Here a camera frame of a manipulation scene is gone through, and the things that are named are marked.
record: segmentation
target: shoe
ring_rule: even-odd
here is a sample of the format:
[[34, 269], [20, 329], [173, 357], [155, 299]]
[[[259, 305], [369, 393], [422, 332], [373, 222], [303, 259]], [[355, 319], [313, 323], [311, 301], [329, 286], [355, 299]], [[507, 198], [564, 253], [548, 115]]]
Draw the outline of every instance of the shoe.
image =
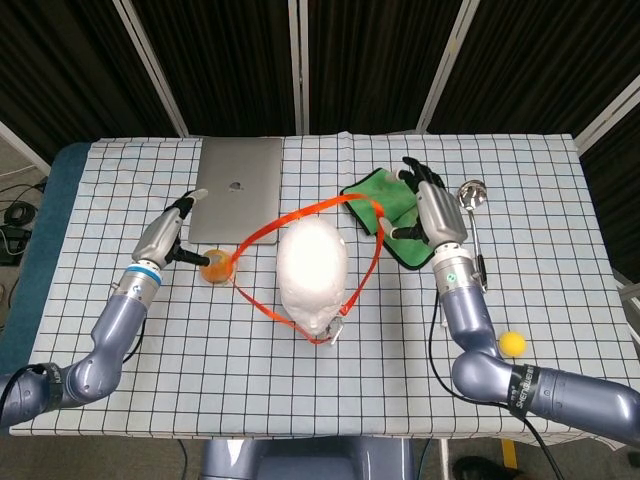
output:
[[513, 480], [520, 473], [482, 457], [462, 457], [453, 465], [456, 480]]

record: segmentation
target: white mannequin head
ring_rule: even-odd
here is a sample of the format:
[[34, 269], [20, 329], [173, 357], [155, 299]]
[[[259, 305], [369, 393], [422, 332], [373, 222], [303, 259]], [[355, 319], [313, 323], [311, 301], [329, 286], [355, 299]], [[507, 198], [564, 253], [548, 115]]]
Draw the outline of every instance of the white mannequin head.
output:
[[276, 259], [282, 305], [311, 335], [325, 331], [344, 301], [347, 248], [338, 230], [317, 216], [293, 223]]

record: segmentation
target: floor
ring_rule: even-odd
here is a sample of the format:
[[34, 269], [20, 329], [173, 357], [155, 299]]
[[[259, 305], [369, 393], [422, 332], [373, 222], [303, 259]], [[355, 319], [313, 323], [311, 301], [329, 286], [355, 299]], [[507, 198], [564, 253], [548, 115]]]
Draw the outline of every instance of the floor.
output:
[[[28, 166], [10, 146], [0, 141], [0, 175]], [[0, 190], [17, 183], [33, 185], [43, 175], [35, 168], [10, 176], [0, 176]], [[40, 193], [30, 191], [22, 199], [35, 206]], [[15, 198], [14, 192], [0, 194], [0, 199]], [[8, 203], [0, 203], [0, 210]], [[0, 267], [0, 284], [6, 293], [0, 300], [0, 330], [7, 312], [7, 295], [17, 279], [19, 268]], [[198, 476], [201, 443], [185, 441], [189, 463], [187, 478]], [[424, 441], [415, 442], [416, 463]], [[501, 445], [495, 439], [455, 440], [449, 442], [450, 458], [480, 455], [501, 462]], [[612, 452], [606, 445], [581, 440], [551, 447], [567, 480], [631, 480], [640, 478], [640, 469], [633, 469], [624, 448]], [[519, 468], [534, 479], [552, 478], [551, 470], [537, 447], [516, 446]], [[131, 439], [123, 437], [2, 437], [0, 436], [0, 480], [11, 479], [179, 479], [183, 456], [178, 442], [165, 439]], [[440, 457], [438, 443], [432, 442], [423, 479], [439, 480]]]

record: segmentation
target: yellow ball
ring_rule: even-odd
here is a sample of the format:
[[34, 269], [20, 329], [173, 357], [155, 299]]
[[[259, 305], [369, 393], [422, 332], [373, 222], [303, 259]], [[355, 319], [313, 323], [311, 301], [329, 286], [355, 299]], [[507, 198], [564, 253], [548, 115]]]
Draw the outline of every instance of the yellow ball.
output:
[[500, 335], [500, 350], [508, 357], [519, 357], [527, 349], [527, 341], [517, 332], [506, 332]]

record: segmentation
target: cable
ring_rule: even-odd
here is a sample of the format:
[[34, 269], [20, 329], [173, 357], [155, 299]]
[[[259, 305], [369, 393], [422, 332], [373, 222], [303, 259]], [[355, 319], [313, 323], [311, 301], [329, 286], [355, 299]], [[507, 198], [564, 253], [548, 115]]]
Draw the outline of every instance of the cable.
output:
[[2, 395], [0, 396], [0, 425], [2, 425], [2, 412], [4, 412], [4, 406], [7, 403], [7, 399], [9, 398], [9, 394], [11, 393], [13, 386], [18, 382], [18, 380], [20, 380], [20, 377], [24, 375], [26, 372], [28, 372], [29, 370], [38, 374], [44, 373], [44, 368], [42, 367], [42, 365], [31, 364], [31, 365], [27, 365], [25, 367], [19, 368], [18, 370], [16, 370], [16, 372], [13, 375], [11, 375], [11, 378], [7, 382], [7, 385], [6, 387], [4, 387], [4, 390], [2, 391]]
[[144, 320], [142, 321], [142, 327], [140, 328], [140, 336], [138, 337], [136, 346], [133, 347], [133, 350], [131, 350], [131, 353], [127, 355], [125, 359], [122, 361], [123, 365], [127, 363], [129, 360], [131, 360], [131, 357], [133, 357], [136, 354], [136, 352], [140, 348], [140, 345], [142, 345], [142, 340], [144, 339], [144, 329], [146, 326], [147, 326], [147, 317], [144, 317]]
[[2, 213], [2, 212], [4, 212], [4, 211], [8, 210], [9, 208], [11, 208], [11, 207], [12, 207], [12, 206], [13, 206], [13, 205], [18, 201], [18, 200], [20, 200], [20, 198], [22, 198], [22, 196], [23, 196], [25, 193], [27, 193], [29, 190], [37, 190], [37, 191], [39, 191], [39, 192], [41, 192], [41, 193], [42, 193], [42, 190], [40, 190], [40, 187], [41, 187], [41, 186], [42, 186], [42, 183], [39, 183], [39, 184], [37, 184], [37, 185], [27, 185], [26, 183], [18, 183], [18, 184], [16, 184], [16, 185], [12, 185], [12, 186], [7, 187], [7, 188], [5, 188], [5, 189], [3, 189], [3, 190], [0, 190], [0, 193], [4, 193], [4, 192], [6, 192], [6, 191], [11, 190], [12, 188], [16, 188], [16, 187], [27, 187], [27, 188], [25, 188], [22, 192], [20, 192], [20, 194], [19, 194], [16, 198], [14, 198], [13, 200], [0, 200], [0, 202], [3, 202], [3, 203], [11, 202], [11, 203], [9, 204], [9, 206], [8, 206], [8, 207], [3, 208], [2, 210], [0, 210], [0, 213]]
[[11, 308], [11, 297], [13, 297], [13, 292], [16, 289], [19, 281], [20, 277], [16, 278], [16, 281], [13, 282], [13, 287], [11, 287], [11, 290], [9, 290], [9, 296], [7, 297], [7, 305], [9, 305], [9, 308]]
[[36, 166], [35, 165], [29, 165], [28, 167], [19, 168], [18, 170], [14, 170], [12, 172], [3, 173], [3, 174], [0, 175], [0, 177], [8, 177], [9, 175], [14, 175], [16, 173], [26, 172], [27, 170], [31, 170], [32, 168], [36, 168]]
[[4, 248], [7, 250], [7, 254], [15, 257], [16, 255], [22, 255], [27, 251], [26, 247], [20, 250], [19, 252], [12, 252], [11, 248], [9, 248], [9, 241], [7, 240], [7, 236], [4, 233], [4, 230], [0, 228], [0, 235], [2, 235], [2, 240], [4, 240]]
[[420, 466], [418, 467], [418, 475], [416, 476], [416, 480], [420, 480], [422, 478], [422, 474], [424, 473], [424, 459], [427, 457], [427, 450], [429, 449], [429, 445], [431, 445], [431, 439], [427, 438], [427, 443], [425, 443], [424, 448], [422, 449], [422, 455], [420, 455]]
[[[434, 300], [434, 303], [433, 303], [433, 316], [431, 317], [431, 328], [429, 329], [429, 339], [428, 339], [428, 342], [427, 342], [427, 349], [428, 349], [428, 352], [429, 352], [429, 364], [431, 365], [431, 369], [433, 370], [433, 374], [435, 375], [436, 380], [438, 381], [440, 386], [447, 393], [449, 393], [454, 398], [457, 398], [458, 400], [462, 400], [463, 402], [467, 402], [467, 403], [470, 403], [472, 405], [491, 405], [493, 407], [502, 408], [502, 409], [506, 410], [507, 412], [511, 413], [511, 411], [509, 410], [509, 407], [507, 407], [503, 403], [499, 403], [499, 402], [480, 402], [478, 400], [472, 400], [471, 398], [467, 398], [464, 395], [460, 395], [460, 394], [454, 392], [453, 390], [451, 390], [444, 383], [442, 378], [440, 378], [440, 375], [438, 374], [438, 371], [436, 370], [436, 365], [435, 365], [435, 362], [433, 361], [433, 355], [432, 355], [433, 331], [435, 329], [436, 317], [438, 315], [438, 302], [439, 302], [439, 300], [440, 300], [440, 293], [436, 290], [436, 297], [435, 297], [435, 300]], [[538, 444], [540, 444], [540, 448], [542, 449], [542, 451], [544, 452], [545, 456], [547, 457], [547, 460], [549, 461], [549, 465], [551, 465], [551, 468], [553, 469], [553, 473], [555, 474], [556, 478], [558, 480], [564, 480], [564, 476], [562, 475], [562, 472], [560, 471], [560, 468], [558, 467], [558, 464], [556, 463], [555, 459], [553, 458], [553, 455], [551, 454], [551, 451], [549, 450], [549, 447], [547, 447], [547, 445], [544, 443], [544, 440], [542, 439], [542, 437], [540, 436], [538, 431], [531, 424], [531, 422], [529, 420], [527, 420], [526, 418], [521, 418], [519, 420], [522, 420], [522, 423], [525, 424], [525, 426], [531, 431], [531, 434], [534, 436], [534, 438], [536, 439]]]
[[24, 227], [36, 217], [37, 210], [29, 202], [13, 202], [4, 211], [4, 223], [10, 227]]
[[187, 466], [189, 465], [189, 456], [187, 455], [187, 449], [184, 446], [184, 442], [182, 441], [182, 439], [178, 439], [178, 444], [180, 445], [180, 448], [182, 449], [182, 455], [184, 455], [184, 465], [182, 466], [182, 476], [180, 477], [181, 480], [186, 480], [187, 478]]

